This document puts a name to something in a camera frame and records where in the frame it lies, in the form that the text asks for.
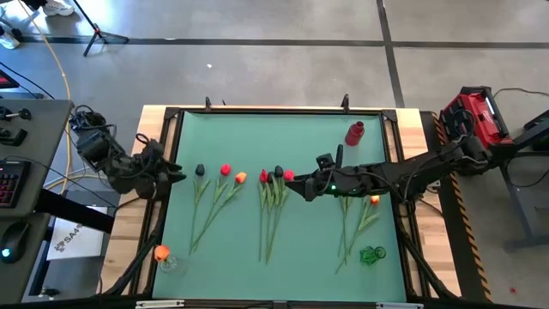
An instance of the green object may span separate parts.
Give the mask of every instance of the green object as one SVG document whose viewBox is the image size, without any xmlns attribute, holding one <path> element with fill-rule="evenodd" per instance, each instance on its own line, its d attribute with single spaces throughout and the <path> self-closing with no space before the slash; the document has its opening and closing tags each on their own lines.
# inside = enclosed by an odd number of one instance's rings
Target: green object
<svg viewBox="0 0 549 309">
<path fill-rule="evenodd" d="M 345 135 L 357 121 L 364 123 L 367 133 L 359 145 L 348 147 Z M 256 176 L 275 165 L 296 175 L 311 173 L 318 168 L 315 158 L 326 153 L 335 156 L 340 143 L 344 144 L 343 165 L 384 161 L 378 116 L 186 113 L 176 163 L 193 168 L 201 162 L 212 170 L 230 164 L 233 173 L 248 173 L 246 182 L 250 183 L 219 213 L 204 234 L 200 249 L 190 256 L 193 182 L 186 179 L 172 186 L 162 243 L 187 270 L 184 275 L 157 271 L 153 297 L 405 302 L 389 195 L 381 196 L 376 206 L 379 218 L 357 238 L 352 251 L 353 256 L 372 242 L 383 246 L 390 254 L 376 267 L 365 268 L 357 258 L 348 258 L 347 265 L 334 275 L 341 261 L 335 254 L 341 236 L 337 199 L 322 196 L 309 203 L 289 190 L 271 260 L 268 265 L 257 262 Z M 203 206 L 213 202 L 212 183 L 202 196 Z M 199 208 L 196 222 L 204 222 L 208 211 L 208 207 Z M 349 209 L 349 231 L 357 227 L 359 212 L 360 207 Z"/>
<path fill-rule="evenodd" d="M 360 262 L 373 265 L 377 260 L 385 258 L 387 252 L 381 246 L 374 249 L 372 246 L 367 246 L 366 248 L 360 250 Z"/>
</svg>

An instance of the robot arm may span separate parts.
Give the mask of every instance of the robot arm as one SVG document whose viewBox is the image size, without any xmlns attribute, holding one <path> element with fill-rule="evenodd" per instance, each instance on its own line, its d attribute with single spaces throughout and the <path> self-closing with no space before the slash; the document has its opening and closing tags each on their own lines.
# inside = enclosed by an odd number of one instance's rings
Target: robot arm
<svg viewBox="0 0 549 309">
<path fill-rule="evenodd" d="M 488 163 L 491 154 L 476 136 L 460 136 L 456 141 L 403 162 L 341 167 L 343 146 L 317 157 L 318 169 L 299 175 L 286 186 L 312 201 L 323 194 L 335 197 L 363 197 L 393 191 L 401 202 L 414 200 L 426 187 L 453 171 L 476 169 Z"/>
<path fill-rule="evenodd" d="M 116 126 L 87 106 L 78 106 L 69 123 L 78 135 L 78 155 L 94 172 L 103 172 L 118 193 L 135 189 L 140 198 L 156 200 L 164 197 L 173 183 L 186 178 L 180 166 L 164 159 L 164 147 L 143 134 L 136 135 L 145 144 L 141 153 L 128 156 L 109 130 Z"/>
</svg>

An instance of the black desk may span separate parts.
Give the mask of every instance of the black desk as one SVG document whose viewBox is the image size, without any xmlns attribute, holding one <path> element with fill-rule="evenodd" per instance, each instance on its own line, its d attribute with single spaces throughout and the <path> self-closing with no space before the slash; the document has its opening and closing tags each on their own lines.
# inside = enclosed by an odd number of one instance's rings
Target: black desk
<svg viewBox="0 0 549 309">
<path fill-rule="evenodd" d="M 50 221 L 49 214 L 34 213 L 21 220 L 30 224 L 27 237 L 25 255 L 17 263 L 4 264 L 0 262 L 0 280 L 3 281 L 0 288 L 0 305 L 13 304 L 21 301 L 28 278 L 33 270 L 34 261 L 39 253 L 40 245 L 44 239 L 45 230 Z M 16 220 L 0 221 L 0 234 Z"/>
<path fill-rule="evenodd" d="M 5 106 L 12 112 L 27 108 L 33 115 L 31 121 L 19 118 L 14 118 L 11 122 L 0 121 L 0 127 L 5 129 L 13 132 L 24 129 L 28 132 L 27 138 L 19 147 L 0 144 L 0 159 L 8 155 L 21 155 L 49 166 L 53 162 L 63 135 L 72 102 L 68 100 L 0 100 L 0 106 Z M 17 206 L 14 209 L 0 209 L 0 235 L 10 224 L 18 220 L 27 221 L 31 226 L 25 255 L 21 260 L 14 264 L 0 263 L 0 280 L 3 282 L 0 288 L 0 304 L 21 301 L 50 220 L 49 214 L 33 213 L 48 171 L 37 164 L 32 164 L 29 172 Z"/>
<path fill-rule="evenodd" d="M 0 144 L 0 160 L 8 155 L 20 155 L 50 166 L 63 135 L 65 124 L 69 119 L 72 101 L 69 100 L 0 100 L 12 112 L 27 108 L 33 119 L 30 121 L 14 118 L 10 122 L 0 121 L 0 127 L 17 132 L 19 129 L 28 132 L 21 146 L 11 147 Z M 40 189 L 44 184 L 48 170 L 38 164 L 32 164 L 27 181 L 19 196 L 17 207 L 1 209 L 0 217 L 21 218 L 29 215 L 38 201 Z"/>
</svg>

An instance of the floor tile line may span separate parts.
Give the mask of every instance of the floor tile line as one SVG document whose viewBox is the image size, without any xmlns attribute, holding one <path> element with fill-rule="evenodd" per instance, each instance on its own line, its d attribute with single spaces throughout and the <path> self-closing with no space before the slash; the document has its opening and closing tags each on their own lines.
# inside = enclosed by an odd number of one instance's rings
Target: floor tile line
<svg viewBox="0 0 549 309">
<path fill-rule="evenodd" d="M 395 50 L 391 44 L 391 32 L 389 30 L 389 21 L 387 20 L 387 12 L 383 0 L 376 0 L 377 12 L 379 14 L 379 22 L 381 25 L 381 33 L 383 43 L 385 43 L 385 55 L 387 56 L 387 66 L 389 67 L 389 79 L 393 88 L 393 96 L 395 97 L 395 106 L 404 108 L 404 97 L 402 95 L 401 80 L 398 76 L 396 68 Z"/>
</svg>

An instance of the black clamp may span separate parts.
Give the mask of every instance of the black clamp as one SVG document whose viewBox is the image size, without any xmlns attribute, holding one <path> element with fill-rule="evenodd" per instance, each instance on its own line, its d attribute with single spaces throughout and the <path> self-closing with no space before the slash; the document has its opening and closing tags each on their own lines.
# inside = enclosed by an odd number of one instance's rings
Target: black clamp
<svg viewBox="0 0 549 309">
<path fill-rule="evenodd" d="M 23 129 L 20 129 L 15 137 L 11 137 L 11 131 L 7 129 L 0 128 L 0 144 L 6 146 L 19 146 L 27 137 L 27 132 Z"/>
<path fill-rule="evenodd" d="M 204 107 L 206 112 L 212 112 L 212 102 L 209 100 L 209 97 L 206 97 L 206 106 Z"/>
<path fill-rule="evenodd" d="M 22 108 L 18 113 L 12 113 L 8 108 L 0 106 L 0 120 L 11 121 L 15 117 L 30 120 L 32 119 L 32 114 L 27 108 Z"/>
<path fill-rule="evenodd" d="M 349 113 L 349 94 L 343 96 L 343 101 L 341 102 L 341 107 L 343 107 L 343 112 L 345 114 Z"/>
</svg>

